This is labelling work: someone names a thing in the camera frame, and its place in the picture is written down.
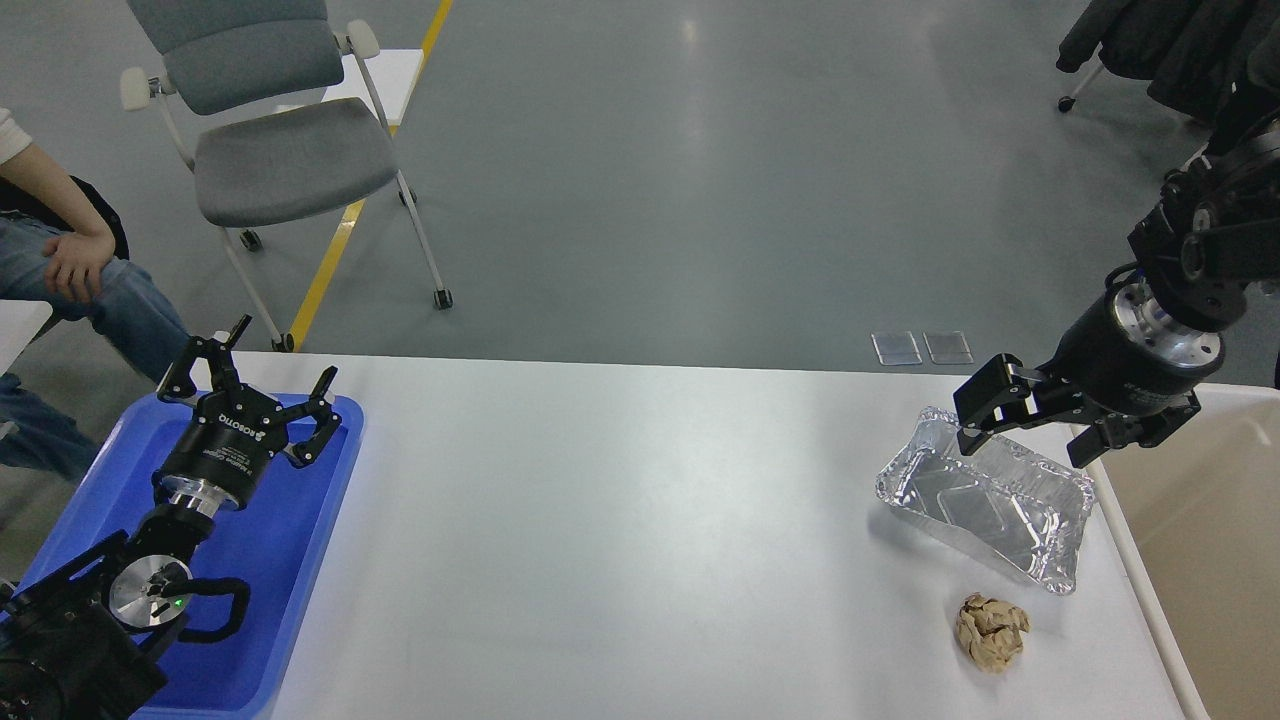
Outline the seated person's forearm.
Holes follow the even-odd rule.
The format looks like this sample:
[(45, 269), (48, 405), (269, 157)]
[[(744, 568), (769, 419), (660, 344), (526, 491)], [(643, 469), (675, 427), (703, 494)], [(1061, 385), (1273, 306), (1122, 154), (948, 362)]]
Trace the seated person's forearm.
[(114, 245), (109, 224), (65, 169), (37, 143), (29, 143), (1, 164), (1, 177), (33, 196), (65, 222), (73, 234)]

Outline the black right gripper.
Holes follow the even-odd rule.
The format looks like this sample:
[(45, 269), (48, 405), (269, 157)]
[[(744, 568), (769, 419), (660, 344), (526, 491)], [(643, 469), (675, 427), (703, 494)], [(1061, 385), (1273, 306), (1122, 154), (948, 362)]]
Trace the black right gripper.
[(1225, 360), (1216, 332), (1178, 322), (1144, 281), (1106, 290), (1039, 368), (998, 354), (955, 389), (957, 450), (1050, 423), (1084, 427), (1068, 443), (1074, 468), (1111, 450), (1153, 448), (1201, 411), (1194, 389)]

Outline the seated person's hand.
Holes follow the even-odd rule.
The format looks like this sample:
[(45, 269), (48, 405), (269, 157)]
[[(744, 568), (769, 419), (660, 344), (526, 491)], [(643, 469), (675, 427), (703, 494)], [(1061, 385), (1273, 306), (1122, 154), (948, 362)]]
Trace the seated person's hand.
[(102, 269), (115, 258), (114, 251), (110, 231), (50, 237), (44, 246), (46, 290), (72, 302), (90, 304), (101, 293)]

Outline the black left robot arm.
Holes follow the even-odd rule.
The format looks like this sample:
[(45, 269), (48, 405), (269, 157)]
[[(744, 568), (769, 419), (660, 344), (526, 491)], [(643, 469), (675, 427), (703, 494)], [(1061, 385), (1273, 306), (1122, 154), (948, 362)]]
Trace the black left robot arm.
[(3, 602), (5, 719), (127, 719), (168, 678), (170, 647), (216, 644), (243, 625), (252, 597), (238, 577), (198, 577), (193, 560), (220, 511), (248, 507), (271, 462), (317, 461), (342, 418), (326, 368), (297, 404), (243, 382), (225, 340), (193, 336), (157, 386), (192, 416), (150, 479), (154, 506)]

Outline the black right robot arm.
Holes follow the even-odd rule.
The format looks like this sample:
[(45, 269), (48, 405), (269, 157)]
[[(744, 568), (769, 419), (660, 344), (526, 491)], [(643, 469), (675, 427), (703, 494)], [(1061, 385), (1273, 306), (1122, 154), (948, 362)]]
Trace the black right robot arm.
[(996, 355), (954, 393), (959, 451), (1050, 423), (1080, 427), (1075, 468), (1165, 442), (1201, 410), (1196, 387), (1222, 366), (1247, 290), (1277, 279), (1277, 83), (1243, 79), (1204, 150), (1165, 176), (1128, 236), (1133, 259), (1052, 357)]

